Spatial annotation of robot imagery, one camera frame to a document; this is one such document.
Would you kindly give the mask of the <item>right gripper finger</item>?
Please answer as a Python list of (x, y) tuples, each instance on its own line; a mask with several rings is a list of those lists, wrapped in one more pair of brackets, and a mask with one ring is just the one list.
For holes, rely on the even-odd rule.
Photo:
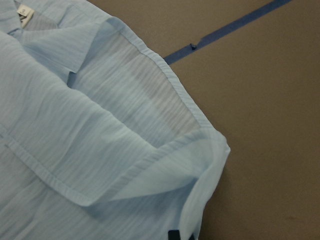
[(179, 230), (169, 230), (168, 231), (168, 240), (181, 240)]

